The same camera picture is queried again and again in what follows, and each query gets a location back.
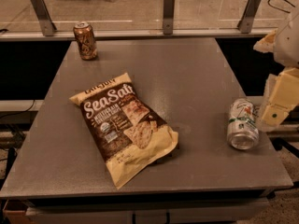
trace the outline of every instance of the brown snack bag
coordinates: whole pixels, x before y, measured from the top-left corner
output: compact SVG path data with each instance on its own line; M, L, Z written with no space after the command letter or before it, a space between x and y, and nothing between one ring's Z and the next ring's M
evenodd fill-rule
M178 143L178 133L138 99L127 73L70 100L80 106L117 189Z

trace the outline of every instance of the brown can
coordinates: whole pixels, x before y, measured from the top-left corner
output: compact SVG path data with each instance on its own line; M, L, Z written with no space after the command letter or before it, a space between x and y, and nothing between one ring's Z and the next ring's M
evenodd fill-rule
M78 43L78 51L83 60L92 60L97 56L93 28L86 21L77 23L74 34Z

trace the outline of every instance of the floor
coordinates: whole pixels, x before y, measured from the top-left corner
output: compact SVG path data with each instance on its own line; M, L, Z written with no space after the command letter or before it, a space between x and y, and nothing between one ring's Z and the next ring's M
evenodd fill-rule
M288 0L298 5L299 0ZM89 21L94 30L150 30L162 28L163 0L45 0L49 14L59 31L72 31L77 21ZM176 0L175 29L235 28L242 17L247 0ZM287 11L289 3L271 0L270 4ZM254 27L277 27L287 13L262 0ZM30 0L1 0L0 29L10 32L37 32L40 26ZM0 150L4 159L5 151ZM299 160L286 149L278 152L290 177L299 180ZM270 206L251 220L238 224L289 223L299 219L299 190L283 190L269 200Z

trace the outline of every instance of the can lid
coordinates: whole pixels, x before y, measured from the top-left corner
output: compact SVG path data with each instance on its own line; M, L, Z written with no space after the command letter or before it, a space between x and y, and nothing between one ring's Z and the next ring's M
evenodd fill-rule
M85 28L85 27L88 27L88 26L89 26L89 23L87 23L86 21L81 21L81 22L78 22L75 25L75 28Z
M231 139L231 145L237 149L250 149L254 147L256 144L256 140L251 137L247 136L245 134L238 134L232 137Z

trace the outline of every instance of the soda can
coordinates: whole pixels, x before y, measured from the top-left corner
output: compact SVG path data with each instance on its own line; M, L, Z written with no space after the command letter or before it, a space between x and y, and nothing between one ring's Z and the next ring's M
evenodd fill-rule
M78 51L83 60L92 60L97 56L93 28L86 21L77 23L74 35L78 43Z
M245 98L235 100L230 108L227 142L237 149L250 149L259 142L253 117L254 105Z

